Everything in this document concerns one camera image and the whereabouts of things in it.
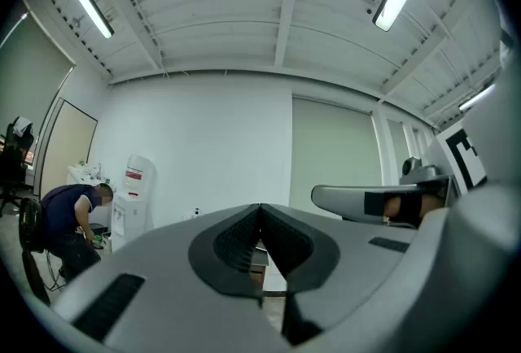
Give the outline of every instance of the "ceiling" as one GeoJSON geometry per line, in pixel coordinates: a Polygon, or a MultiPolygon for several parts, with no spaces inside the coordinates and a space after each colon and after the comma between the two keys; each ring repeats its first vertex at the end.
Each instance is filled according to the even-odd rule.
{"type": "Polygon", "coordinates": [[[208,69],[303,76],[442,129],[499,68],[493,0],[408,0],[387,33],[371,22],[381,0],[95,0],[109,39],[77,0],[52,1],[113,83],[208,69]]]}

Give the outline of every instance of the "door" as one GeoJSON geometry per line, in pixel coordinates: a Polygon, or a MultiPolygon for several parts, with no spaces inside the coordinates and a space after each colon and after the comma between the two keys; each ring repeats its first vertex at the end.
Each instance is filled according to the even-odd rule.
{"type": "Polygon", "coordinates": [[[67,184],[69,166],[87,160],[97,123],[96,119],[63,101],[46,147],[40,198],[67,184]]]}

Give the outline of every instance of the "black vent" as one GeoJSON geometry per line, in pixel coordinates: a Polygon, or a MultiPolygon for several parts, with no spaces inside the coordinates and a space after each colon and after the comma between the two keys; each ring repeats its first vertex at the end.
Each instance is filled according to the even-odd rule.
{"type": "Polygon", "coordinates": [[[372,238],[369,240],[371,245],[383,247],[390,251],[405,253],[409,249],[409,243],[398,242],[397,240],[387,238],[372,238]]]}
{"type": "Polygon", "coordinates": [[[309,236],[269,212],[264,212],[260,227],[262,242],[284,277],[313,253],[309,236]]]}
{"type": "Polygon", "coordinates": [[[256,215],[254,211],[215,239],[214,251],[219,259],[240,272],[250,270],[253,251],[259,241],[256,215]]]}
{"type": "Polygon", "coordinates": [[[145,280],[127,273],[119,275],[75,322],[82,333],[101,342],[143,285],[145,280]]]}

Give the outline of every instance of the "white tank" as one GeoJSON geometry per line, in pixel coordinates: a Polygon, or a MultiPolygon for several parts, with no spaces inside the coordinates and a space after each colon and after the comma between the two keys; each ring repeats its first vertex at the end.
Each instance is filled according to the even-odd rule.
{"type": "Polygon", "coordinates": [[[152,162],[138,155],[131,155],[125,170],[125,192],[134,197],[145,198],[151,184],[154,167],[152,162]]]}

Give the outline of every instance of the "white machine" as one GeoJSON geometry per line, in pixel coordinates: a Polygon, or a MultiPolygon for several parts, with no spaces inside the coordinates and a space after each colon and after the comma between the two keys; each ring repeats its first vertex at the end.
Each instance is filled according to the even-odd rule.
{"type": "Polygon", "coordinates": [[[124,187],[114,194],[112,200],[112,251],[145,233],[147,201],[154,171],[149,159],[137,155],[129,157],[124,187]]]}

